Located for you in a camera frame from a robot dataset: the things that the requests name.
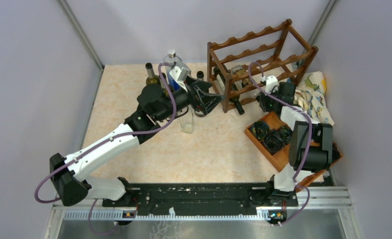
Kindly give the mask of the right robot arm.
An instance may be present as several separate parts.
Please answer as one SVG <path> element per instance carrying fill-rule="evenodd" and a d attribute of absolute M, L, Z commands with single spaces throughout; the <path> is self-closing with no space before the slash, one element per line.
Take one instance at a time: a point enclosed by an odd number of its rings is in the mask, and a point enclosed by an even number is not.
<path fill-rule="evenodd" d="M 268 181 L 265 199 L 271 205 L 292 199 L 295 188 L 304 178 L 301 173 L 317 173 L 328 169 L 333 163 L 333 127 L 328 123 L 314 121 L 301 107 L 291 105 L 271 93 L 260 89 L 256 100 L 262 109 L 267 101 L 280 107 L 281 121 L 290 127 L 288 163 Z"/>

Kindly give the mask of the clear whisky bottle black label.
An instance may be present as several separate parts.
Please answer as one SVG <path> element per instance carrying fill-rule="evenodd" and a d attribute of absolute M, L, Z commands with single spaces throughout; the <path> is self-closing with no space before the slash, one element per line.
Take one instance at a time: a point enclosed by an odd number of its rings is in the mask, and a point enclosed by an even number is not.
<path fill-rule="evenodd" d="M 247 71 L 243 68 L 242 65 L 236 65 L 234 67 L 231 68 L 231 73 L 232 74 L 237 74 L 238 76 L 244 75 Z M 246 77 L 244 79 L 241 79 L 239 81 L 237 81 L 237 86 L 239 87 L 239 89 L 244 88 L 247 85 L 251 85 L 252 82 L 250 80 L 249 77 Z"/>

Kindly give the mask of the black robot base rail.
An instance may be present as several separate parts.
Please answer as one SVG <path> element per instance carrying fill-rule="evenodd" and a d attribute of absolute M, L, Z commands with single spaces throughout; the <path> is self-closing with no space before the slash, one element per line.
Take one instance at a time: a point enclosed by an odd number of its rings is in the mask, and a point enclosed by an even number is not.
<path fill-rule="evenodd" d="M 298 206 L 296 192 L 281 193 L 272 182 L 261 183 L 131 183 L 118 200 L 103 207 L 137 207 L 139 216 L 248 216 L 256 208 Z"/>

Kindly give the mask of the square clear glass bottle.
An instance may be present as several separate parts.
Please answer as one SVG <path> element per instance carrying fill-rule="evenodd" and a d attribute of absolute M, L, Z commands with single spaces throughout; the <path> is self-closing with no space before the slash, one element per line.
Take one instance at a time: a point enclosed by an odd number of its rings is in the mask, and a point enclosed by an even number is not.
<path fill-rule="evenodd" d="M 189 107 L 188 110 L 183 113 L 183 116 L 179 118 L 181 131 L 186 134 L 192 134 L 194 131 L 194 110 Z"/>

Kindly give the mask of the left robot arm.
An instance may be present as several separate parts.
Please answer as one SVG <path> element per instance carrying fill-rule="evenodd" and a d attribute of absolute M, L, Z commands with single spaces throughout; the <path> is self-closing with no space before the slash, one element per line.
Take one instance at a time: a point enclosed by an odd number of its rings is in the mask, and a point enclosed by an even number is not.
<path fill-rule="evenodd" d="M 163 128 L 159 122 L 173 113 L 191 106 L 207 115 L 224 99 L 223 95 L 208 93 L 213 85 L 206 81 L 187 77 L 184 86 L 168 97 L 161 85 L 146 85 L 137 97 L 136 111 L 112 132 L 75 153 L 51 156 L 51 182 L 62 204 L 73 206 L 84 199 L 104 199 L 130 205 L 134 193 L 125 178 L 103 179 L 91 174 L 118 154 L 151 139 Z"/>

